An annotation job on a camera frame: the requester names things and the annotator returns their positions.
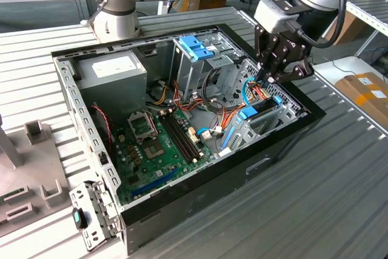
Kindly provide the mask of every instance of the white label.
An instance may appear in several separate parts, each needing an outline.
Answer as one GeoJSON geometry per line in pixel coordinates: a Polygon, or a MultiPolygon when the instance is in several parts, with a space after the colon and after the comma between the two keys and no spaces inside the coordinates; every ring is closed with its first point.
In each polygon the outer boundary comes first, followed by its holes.
{"type": "Polygon", "coordinates": [[[206,47],[206,49],[208,51],[215,51],[217,48],[214,45],[210,45],[210,46],[206,47]]]}
{"type": "Polygon", "coordinates": [[[380,90],[372,90],[372,93],[377,97],[377,98],[387,98],[386,95],[380,91],[380,90]]]}
{"type": "Polygon", "coordinates": [[[371,82],[371,80],[369,80],[368,78],[358,78],[358,80],[361,81],[361,83],[363,83],[364,85],[372,85],[373,83],[371,82]]]}
{"type": "Polygon", "coordinates": [[[122,73],[125,71],[136,69],[136,65],[131,61],[128,56],[101,61],[92,65],[98,78],[106,77],[122,73]]]}

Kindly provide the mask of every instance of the blue drive bracket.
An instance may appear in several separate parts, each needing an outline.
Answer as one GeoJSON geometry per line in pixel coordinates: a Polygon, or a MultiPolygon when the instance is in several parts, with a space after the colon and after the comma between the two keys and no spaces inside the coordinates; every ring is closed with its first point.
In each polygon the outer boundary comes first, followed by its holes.
{"type": "Polygon", "coordinates": [[[186,51],[193,56],[193,58],[198,60],[203,60],[214,56],[214,53],[207,50],[204,46],[204,43],[199,41],[194,36],[182,36],[179,39],[182,46],[186,51]]]}

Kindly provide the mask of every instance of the ribbed metal table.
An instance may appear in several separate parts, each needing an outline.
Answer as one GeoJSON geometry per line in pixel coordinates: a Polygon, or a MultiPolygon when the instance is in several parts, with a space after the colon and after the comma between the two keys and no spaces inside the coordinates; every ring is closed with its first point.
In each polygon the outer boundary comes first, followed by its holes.
{"type": "Polygon", "coordinates": [[[375,29],[356,56],[360,56],[379,32],[388,36],[388,0],[349,0],[346,10],[375,29]]]}
{"type": "MultiPolygon", "coordinates": [[[[234,8],[141,18],[146,33],[226,23],[253,45],[234,8]]],[[[10,132],[49,123],[70,187],[93,179],[49,52],[95,44],[78,25],[0,35],[0,112],[10,132]]],[[[388,253],[388,141],[317,77],[296,83],[327,112],[280,163],[146,245],[134,258],[377,258],[388,253]]],[[[119,239],[86,252],[68,207],[0,238],[0,258],[124,258],[119,239]]]]}

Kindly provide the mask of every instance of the metal bracket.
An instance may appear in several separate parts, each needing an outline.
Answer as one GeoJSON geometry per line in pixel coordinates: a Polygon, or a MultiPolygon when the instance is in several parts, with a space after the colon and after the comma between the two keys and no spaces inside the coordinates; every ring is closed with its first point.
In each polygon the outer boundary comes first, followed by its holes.
{"type": "MultiPolygon", "coordinates": [[[[73,215],[82,213],[85,219],[86,228],[82,230],[82,236],[88,251],[122,231],[115,204],[102,181],[83,182],[70,192],[70,198],[74,208],[78,210],[73,211],[73,215]]],[[[76,226],[81,225],[78,215],[74,220],[76,226]]]]}

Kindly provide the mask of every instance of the red wire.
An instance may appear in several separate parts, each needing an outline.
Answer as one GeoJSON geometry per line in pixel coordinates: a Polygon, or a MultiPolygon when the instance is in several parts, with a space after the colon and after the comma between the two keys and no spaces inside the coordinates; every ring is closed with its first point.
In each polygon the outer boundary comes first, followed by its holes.
{"type": "Polygon", "coordinates": [[[112,138],[110,137],[110,127],[109,127],[109,123],[108,123],[108,119],[107,119],[107,116],[105,115],[105,113],[99,109],[98,107],[96,106],[92,106],[92,108],[98,110],[98,112],[102,115],[102,117],[104,118],[105,120],[105,123],[107,124],[107,130],[108,130],[108,139],[109,139],[109,152],[112,151],[112,138]]]}
{"type": "Polygon", "coordinates": [[[257,88],[254,87],[253,90],[260,96],[261,99],[267,99],[267,98],[264,96],[264,94],[260,92],[259,89],[257,89],[257,88]]]}

